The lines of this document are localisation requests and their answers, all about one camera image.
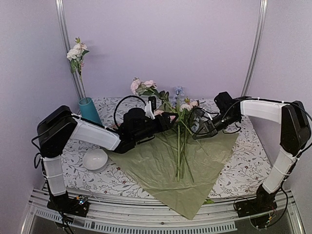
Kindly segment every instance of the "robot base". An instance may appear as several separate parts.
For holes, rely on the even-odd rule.
[[[69,198],[66,192],[63,195],[53,196],[50,194],[50,199],[47,208],[65,213],[69,215],[76,215],[80,217],[86,217],[89,211],[90,203],[76,198]]]
[[[263,207],[259,211],[257,210],[257,208],[259,209],[259,206],[257,207],[256,204],[257,204],[256,199],[244,200],[244,201],[235,203],[234,206],[235,206],[235,209],[237,210],[238,217],[256,215],[256,214],[260,214],[263,212],[269,212],[269,211],[272,211],[273,208],[274,209],[277,208],[277,204],[275,201],[272,202],[271,204],[268,204],[268,206]],[[263,228],[266,228],[266,226],[269,224],[268,223],[269,218],[270,218],[269,214],[264,214],[255,218],[251,218],[250,222],[252,223],[254,227],[263,229]]]

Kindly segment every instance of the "black cable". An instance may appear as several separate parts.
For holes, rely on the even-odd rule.
[[[240,130],[242,130],[242,128],[238,127],[236,123],[234,123],[234,124],[235,124],[235,127],[238,128],[238,130],[236,130],[235,132],[228,133],[228,132],[225,132],[224,129],[222,129],[223,134],[234,134],[234,133],[238,133]]]
[[[151,138],[148,138],[148,139],[146,139],[146,140],[139,141],[137,144],[139,145],[139,144],[142,144],[142,143],[148,142],[148,141],[150,141],[150,140],[153,140],[154,138],[155,138],[155,135],[153,135]]]
[[[117,127],[118,129],[119,129],[119,126],[118,126],[118,123],[117,123],[117,120],[116,120],[117,109],[118,109],[118,106],[119,106],[124,100],[126,100],[126,99],[128,99],[128,98],[137,98],[137,99],[141,100],[141,101],[144,103],[144,105],[146,105],[145,101],[144,101],[142,98],[140,98],[140,97],[138,97],[138,96],[134,96],[134,95],[126,96],[126,97],[124,97],[122,100],[120,100],[120,102],[117,104],[117,106],[116,106],[116,108],[115,108],[115,110],[114,110],[114,123],[115,123],[115,125],[116,125],[116,127]]]
[[[40,150],[40,147],[34,142],[36,139],[38,139],[39,137],[43,136],[44,134],[46,134],[47,132],[49,132],[52,128],[55,127],[56,124],[58,124],[61,120],[67,118],[67,117],[74,117],[72,115],[68,115],[68,116],[63,116],[61,117],[52,127],[48,128],[48,130],[44,131],[43,133],[39,134],[38,136],[34,137],[31,139],[31,143],[39,150],[38,153],[35,154],[35,157],[34,157],[34,167],[35,169],[38,168],[40,162],[41,162],[41,158],[39,159],[38,163],[36,163],[36,160],[37,160],[37,157],[38,155],[41,155],[41,150]]]
[[[36,155],[35,155],[35,158],[34,158],[34,167],[35,167],[35,169],[37,169],[38,168],[38,166],[39,166],[39,164],[40,164],[40,162],[41,162],[41,157],[39,158],[39,161],[36,163],[36,160],[37,160],[37,156],[38,155],[41,155],[41,153],[39,152],[39,153],[36,153]]]
[[[269,228],[269,227],[275,225],[278,221],[280,221],[280,220],[282,219],[282,217],[284,216],[286,210],[287,210],[287,206],[288,206],[288,195],[287,195],[287,193],[285,192],[285,190],[283,189],[283,184],[284,184],[284,181],[281,183],[280,190],[282,190],[283,193],[284,193],[285,196],[286,196],[286,205],[285,205],[285,208],[284,208],[283,213],[281,214],[281,216],[277,219],[277,221],[275,221],[275,222],[272,223],[272,224],[268,224],[268,226],[267,226],[266,228]]]
[[[236,201],[237,201],[239,198],[245,199],[245,200],[247,200],[249,203],[256,203],[255,201],[250,201],[249,199],[247,199],[247,198],[245,198],[245,197],[243,197],[243,196],[239,196],[239,197],[237,197],[237,198],[234,200],[234,203],[233,203],[233,208],[234,208],[235,211],[237,211],[237,209],[236,209],[236,207],[235,207],[235,203],[236,203]]]
[[[190,114],[189,114],[188,122],[187,122],[187,124],[189,125],[190,131],[191,131],[193,134],[196,134],[196,135],[206,135],[207,133],[196,133],[196,132],[194,132],[194,131],[192,130],[192,127],[191,127],[191,117],[193,116],[194,111],[197,110],[197,109],[200,109],[200,110],[202,110],[202,111],[204,111],[204,112],[207,112],[207,113],[209,113],[209,114],[211,114],[211,115],[216,115],[216,114],[218,115],[219,113],[210,113],[210,112],[206,111],[205,109],[203,109],[203,108],[201,108],[201,107],[196,107],[196,108],[193,108],[193,109],[191,110],[191,112],[190,112]]]
[[[55,127],[56,124],[58,124],[61,120],[67,118],[67,117],[74,117],[72,115],[68,115],[68,116],[63,116],[61,117],[53,126],[51,126],[50,128],[48,128],[48,130],[44,131],[43,133],[39,134],[38,136],[34,137],[31,139],[31,143],[40,151],[40,147],[34,142],[35,140],[37,140],[39,137],[43,136],[44,134],[46,134],[47,132],[49,132],[52,128]]]
[[[242,100],[238,100],[236,101],[235,103],[233,103],[229,108],[228,110],[225,112],[225,114],[223,115],[222,117],[222,120],[224,120],[225,116],[229,113],[229,111],[238,103],[242,102],[242,101],[245,101],[245,100],[259,100],[259,101],[268,101],[268,102],[275,102],[275,103],[282,103],[282,104],[288,104],[288,105],[292,105],[293,107],[296,107],[296,108],[299,108],[302,112],[304,112],[308,117],[309,119],[311,120],[312,122],[312,117],[310,116],[310,114],[304,110],[303,108],[301,108],[300,106],[296,105],[295,103],[292,103],[292,102],[287,102],[287,101],[278,101],[278,100],[271,100],[271,99],[264,99],[264,98],[253,98],[253,97],[249,97],[249,98],[246,98],[246,99],[242,99]],[[303,149],[299,155],[297,157],[300,157],[302,155],[302,153],[304,153],[305,151],[307,151],[310,147],[312,146],[312,142],[305,148]]]

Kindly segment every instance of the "metal pole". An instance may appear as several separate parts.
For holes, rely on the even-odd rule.
[[[257,59],[257,54],[258,54],[258,50],[260,47],[260,41],[261,41],[262,32],[264,28],[267,5],[268,5],[268,0],[261,0],[259,16],[258,16],[258,24],[257,24],[256,35],[255,35],[254,45],[253,45],[253,52],[252,52],[251,60],[249,62],[249,67],[248,67],[247,75],[245,78],[243,90],[241,93],[242,96],[247,95],[247,92],[248,92],[248,89],[252,80],[252,76],[254,73],[254,66],[255,66],[256,59]]]
[[[57,7],[57,13],[58,13],[59,28],[60,28],[62,40],[64,43],[65,52],[67,54],[67,52],[70,50],[70,42],[69,42],[68,31],[67,31],[67,26],[66,26],[63,0],[56,0],[55,2],[56,2],[56,7]],[[83,91],[82,91],[81,84],[79,81],[79,77],[76,73],[73,73],[72,76],[73,76],[74,87],[77,92],[78,98],[80,100],[84,98],[84,95],[83,95]]]

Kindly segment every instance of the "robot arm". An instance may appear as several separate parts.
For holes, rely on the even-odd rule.
[[[37,128],[43,174],[48,182],[48,208],[63,213],[86,216],[89,204],[69,198],[64,184],[61,154],[69,139],[89,142],[107,150],[123,154],[136,144],[153,139],[154,134],[170,129],[178,115],[163,113],[154,116],[152,102],[145,110],[133,108],[124,115],[117,130],[91,122],[61,106],[44,119]]]
[[[201,124],[193,135],[194,139],[213,137],[234,122],[240,122],[241,116],[257,117],[274,121],[281,125],[280,151],[269,176],[259,186],[254,201],[241,201],[235,204],[238,216],[248,216],[276,208],[275,195],[283,181],[295,167],[301,151],[311,137],[311,129],[300,101],[283,103],[249,97],[232,99],[227,93],[220,93],[214,99],[220,114]],[[196,113],[203,116],[203,111]]]

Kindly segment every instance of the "white flower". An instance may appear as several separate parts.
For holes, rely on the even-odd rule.
[[[146,86],[147,88],[150,88],[150,87],[152,87],[152,86],[153,86],[154,88],[157,87],[156,83],[155,83],[153,80],[148,80],[148,81],[144,82],[144,84],[145,84],[145,86]]]
[[[161,115],[162,113],[164,113],[162,110],[155,110],[154,116]]]
[[[192,109],[192,107],[189,104],[182,104],[180,106],[180,111],[183,111],[183,109],[190,111]]]
[[[135,78],[135,80],[132,82],[130,89],[134,95],[137,94],[137,88],[139,87],[140,84],[141,84],[141,81],[138,78]]]
[[[72,59],[79,58],[81,56],[81,53],[79,50],[71,49],[67,53],[67,58],[71,61]]]
[[[198,106],[198,101],[192,101],[192,102],[190,103],[190,106],[191,106],[192,108]]]
[[[84,50],[87,49],[87,46],[84,43],[77,43],[73,49],[82,50],[83,52]]]

